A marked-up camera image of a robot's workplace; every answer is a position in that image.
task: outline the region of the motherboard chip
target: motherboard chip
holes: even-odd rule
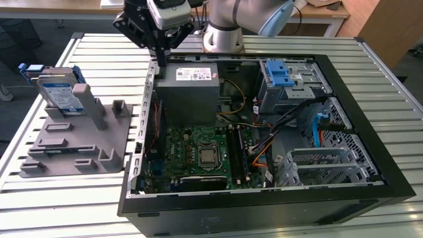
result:
[[[211,171],[217,167],[219,158],[219,146],[216,143],[199,144],[199,167],[205,171]]]
[[[200,156],[201,163],[216,163],[216,158],[213,156],[213,150],[201,150]]]

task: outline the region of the aluminum extrusion table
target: aluminum extrusion table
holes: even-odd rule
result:
[[[201,237],[423,237],[423,107],[367,44],[352,38],[245,36],[244,45],[248,53],[328,55],[417,195],[340,225]],[[175,50],[200,51],[201,39],[195,36]],[[122,35],[80,34],[80,38],[70,39],[56,66],[77,64],[92,94],[104,104],[114,99],[136,104],[134,126],[148,60],[148,51],[138,49]],[[45,120],[44,105],[38,96],[0,160],[1,238],[141,237],[128,220],[116,216],[122,171],[46,178],[17,175]],[[128,139],[134,137],[136,130],[130,129]],[[133,148],[134,142],[128,141],[126,152]]]

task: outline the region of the yellow wire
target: yellow wire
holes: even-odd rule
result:
[[[243,93],[243,90],[240,90],[240,88],[237,87],[237,85],[228,79],[225,79],[225,81],[228,81],[233,87],[237,89],[237,91],[240,92],[240,94],[243,95],[243,105],[240,106],[240,108],[232,112],[221,112],[221,113],[217,113],[217,115],[228,115],[228,114],[233,114],[233,113],[237,113],[240,110],[243,110],[244,106],[245,106],[245,95]]]
[[[251,127],[257,127],[257,128],[260,128],[260,126],[257,126],[257,125],[251,125],[251,124],[241,123],[241,122],[232,123],[232,122],[229,122],[224,117],[221,117],[220,115],[217,115],[217,116],[219,116],[227,123],[229,123],[229,124],[247,125],[247,126],[251,126]]]

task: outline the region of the desk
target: desk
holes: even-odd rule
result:
[[[113,20],[121,9],[100,9],[100,0],[1,0],[0,18]],[[328,24],[325,37],[335,37],[349,13],[307,5],[301,9],[304,24]],[[288,21],[299,23],[299,14]]]
[[[244,37],[245,52],[325,54],[413,187],[416,197],[384,206],[340,225],[296,227],[201,237],[421,237],[423,231],[423,108],[365,44],[352,38]],[[201,39],[189,36],[175,52],[200,52]],[[148,50],[120,34],[85,34],[70,39],[56,66],[77,64],[92,94],[104,104],[141,102]],[[125,218],[116,216],[124,172],[101,175],[21,178],[18,166],[45,120],[38,96],[0,160],[1,238],[138,238]],[[140,106],[133,107],[132,126]],[[136,137],[129,129],[128,138]],[[126,152],[134,142],[126,144]]]

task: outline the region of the floor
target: floor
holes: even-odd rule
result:
[[[32,24],[42,41],[34,53],[44,65],[56,64],[73,32],[117,33],[117,30],[106,20],[65,20],[64,28],[57,28],[53,20],[32,20]],[[404,85],[417,101],[423,103],[423,94],[420,93],[423,88],[423,57],[415,58],[412,53],[407,53],[393,73],[397,76],[408,76]],[[12,87],[8,90],[14,95],[14,99],[10,102],[0,101],[0,140],[12,140],[37,93],[30,87],[16,87],[28,86],[28,83],[1,63],[0,82],[5,87]],[[5,148],[6,144],[0,143],[0,156]]]

